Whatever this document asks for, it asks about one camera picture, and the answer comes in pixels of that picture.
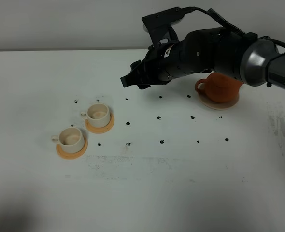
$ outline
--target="white table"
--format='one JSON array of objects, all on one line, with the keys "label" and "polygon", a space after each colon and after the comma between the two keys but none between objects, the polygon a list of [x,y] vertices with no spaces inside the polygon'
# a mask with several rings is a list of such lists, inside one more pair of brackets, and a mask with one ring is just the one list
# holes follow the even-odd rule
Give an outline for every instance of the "white table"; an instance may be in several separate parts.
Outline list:
[{"label": "white table", "polygon": [[[24,210],[26,231],[285,232],[285,91],[243,85],[216,111],[194,91],[206,74],[123,88],[145,53],[0,52],[0,211]],[[79,113],[97,99],[114,127],[60,158],[50,136],[86,132]]]}]

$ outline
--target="white cup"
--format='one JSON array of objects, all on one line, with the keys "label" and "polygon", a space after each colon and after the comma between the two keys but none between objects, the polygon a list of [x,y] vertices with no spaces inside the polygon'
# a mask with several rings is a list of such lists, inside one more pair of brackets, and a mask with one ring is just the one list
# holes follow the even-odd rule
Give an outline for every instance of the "white cup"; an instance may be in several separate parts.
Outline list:
[{"label": "white cup", "polygon": [[109,108],[105,104],[97,103],[92,105],[87,112],[81,112],[80,116],[88,120],[93,127],[105,127],[110,121]]},{"label": "white cup", "polygon": [[68,127],[59,135],[51,136],[51,141],[60,144],[62,150],[67,153],[76,153],[85,145],[83,134],[76,127]]}]

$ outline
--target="orange saucer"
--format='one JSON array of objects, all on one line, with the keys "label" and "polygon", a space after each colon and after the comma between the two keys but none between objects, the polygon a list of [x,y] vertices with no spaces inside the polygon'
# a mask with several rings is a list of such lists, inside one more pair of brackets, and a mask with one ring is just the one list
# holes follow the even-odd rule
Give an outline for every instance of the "orange saucer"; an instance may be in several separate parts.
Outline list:
[{"label": "orange saucer", "polygon": [[109,131],[114,125],[114,115],[110,113],[110,121],[109,123],[104,127],[93,127],[88,120],[85,122],[85,126],[88,129],[88,131],[94,133],[94,134],[103,134],[107,131]]},{"label": "orange saucer", "polygon": [[210,100],[207,95],[199,93],[199,100],[207,107],[214,109],[214,110],[227,110],[234,105],[237,104],[239,101],[239,94],[231,101],[226,102],[226,103],[217,103],[212,100]]},{"label": "orange saucer", "polygon": [[88,140],[86,137],[84,137],[84,139],[85,139],[85,145],[83,146],[83,148],[80,151],[78,151],[76,153],[67,153],[67,152],[62,150],[60,144],[57,144],[57,146],[56,146],[57,153],[62,158],[68,159],[68,160],[72,160],[72,159],[75,159],[75,158],[82,156],[88,147]]}]

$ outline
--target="smudge mark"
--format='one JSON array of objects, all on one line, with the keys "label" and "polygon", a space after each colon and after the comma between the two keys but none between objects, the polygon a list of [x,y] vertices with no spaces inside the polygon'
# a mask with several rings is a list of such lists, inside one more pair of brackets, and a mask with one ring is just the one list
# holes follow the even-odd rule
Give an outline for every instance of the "smudge mark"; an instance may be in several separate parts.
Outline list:
[{"label": "smudge mark", "polygon": [[170,166],[170,164],[167,162],[169,159],[168,158],[158,158],[157,159],[157,163],[160,164],[160,163],[164,163],[168,166],[168,169],[172,169],[172,166]]},{"label": "smudge mark", "polygon": [[116,162],[127,162],[130,157],[128,156],[114,156]]},{"label": "smudge mark", "polygon": [[94,169],[96,169],[96,170],[97,170],[97,169],[100,169],[100,166],[99,166],[98,164],[95,164],[95,165],[89,164],[88,166],[89,166],[91,169],[93,169],[93,170],[94,170]]},{"label": "smudge mark", "polygon": [[125,156],[125,155],[126,155],[126,153],[127,153],[127,151],[128,151],[128,147],[130,146],[130,145],[128,145],[128,144],[131,144],[131,143],[126,143],[126,144],[122,147],[121,153],[120,153],[121,156]]},{"label": "smudge mark", "polygon": [[86,162],[88,162],[88,159],[90,158],[90,155],[86,156]]},{"label": "smudge mark", "polygon": [[281,155],[285,157],[285,113],[280,102],[267,103],[267,119],[269,132],[278,140]]}]

